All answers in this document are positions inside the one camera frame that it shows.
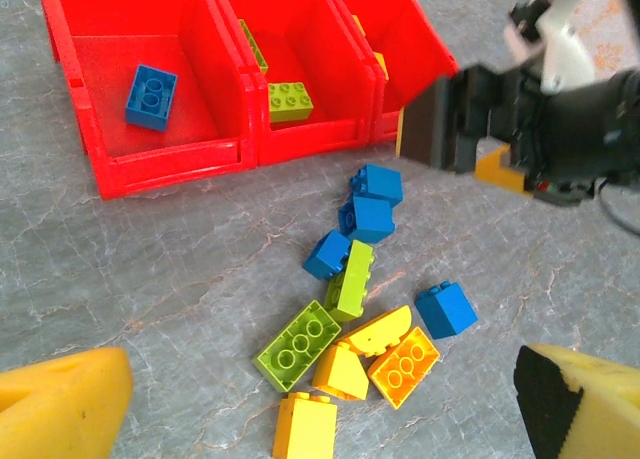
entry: green brick in bin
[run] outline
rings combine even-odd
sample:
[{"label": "green brick in bin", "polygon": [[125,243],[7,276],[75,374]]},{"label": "green brick in bin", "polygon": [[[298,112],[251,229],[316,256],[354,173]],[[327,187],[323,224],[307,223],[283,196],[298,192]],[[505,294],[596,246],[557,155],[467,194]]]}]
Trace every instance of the green brick in bin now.
[{"label": "green brick in bin", "polygon": [[271,122],[304,121],[312,111],[311,98],[301,82],[269,84]]}]

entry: yellow sponge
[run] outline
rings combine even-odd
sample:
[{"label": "yellow sponge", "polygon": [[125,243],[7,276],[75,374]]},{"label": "yellow sponge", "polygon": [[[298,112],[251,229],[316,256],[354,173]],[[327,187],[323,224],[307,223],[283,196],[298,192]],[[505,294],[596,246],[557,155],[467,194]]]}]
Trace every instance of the yellow sponge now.
[{"label": "yellow sponge", "polygon": [[534,344],[520,350],[514,382],[536,457],[640,457],[640,370]]},{"label": "yellow sponge", "polygon": [[133,378],[124,349],[83,352],[0,374],[0,457],[106,459]]}]

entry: black rubber pad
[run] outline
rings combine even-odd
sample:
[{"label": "black rubber pad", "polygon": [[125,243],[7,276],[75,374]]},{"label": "black rubber pad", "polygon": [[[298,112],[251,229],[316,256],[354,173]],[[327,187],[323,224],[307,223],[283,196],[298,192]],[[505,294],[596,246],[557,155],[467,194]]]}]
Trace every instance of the black rubber pad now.
[{"label": "black rubber pad", "polygon": [[527,346],[520,348],[513,382],[533,453],[537,459],[557,459],[584,390],[570,391],[560,368]]}]

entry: red storage bin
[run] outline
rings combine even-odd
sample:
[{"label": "red storage bin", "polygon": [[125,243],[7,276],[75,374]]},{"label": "red storage bin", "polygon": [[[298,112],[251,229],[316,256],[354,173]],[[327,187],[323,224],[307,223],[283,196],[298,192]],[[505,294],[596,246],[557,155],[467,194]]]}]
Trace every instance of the red storage bin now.
[{"label": "red storage bin", "polygon": [[[400,109],[440,75],[452,76],[458,65],[429,24],[417,0],[334,0],[352,34],[385,82],[373,51],[382,53],[389,73],[383,96],[376,98],[372,142],[395,140]],[[363,36],[352,15],[358,16]]]},{"label": "red storage bin", "polygon": [[[214,0],[42,0],[100,194],[257,164],[263,98]],[[138,64],[178,75],[165,133],[125,123]]]},{"label": "red storage bin", "polygon": [[[373,102],[382,91],[333,0],[218,0],[265,105],[258,162],[273,164],[369,142]],[[238,19],[268,65],[263,75]],[[314,104],[305,121],[269,121],[268,83],[302,82]]]},{"label": "red storage bin", "polygon": [[[42,4],[105,199],[393,139],[400,108],[457,70],[416,0]],[[265,56],[266,75],[238,19]],[[373,51],[384,54],[387,84]],[[125,122],[139,64],[178,76],[164,133]],[[270,123],[268,84],[277,82],[304,83],[314,104],[308,119]]]}]

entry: orange lego brick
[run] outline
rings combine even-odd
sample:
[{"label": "orange lego brick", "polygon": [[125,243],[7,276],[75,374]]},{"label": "orange lego brick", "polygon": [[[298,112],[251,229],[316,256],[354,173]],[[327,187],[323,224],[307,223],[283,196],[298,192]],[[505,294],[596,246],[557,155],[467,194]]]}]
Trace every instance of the orange lego brick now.
[{"label": "orange lego brick", "polygon": [[436,363],[440,353],[419,327],[371,365],[368,375],[394,409],[407,400]]}]

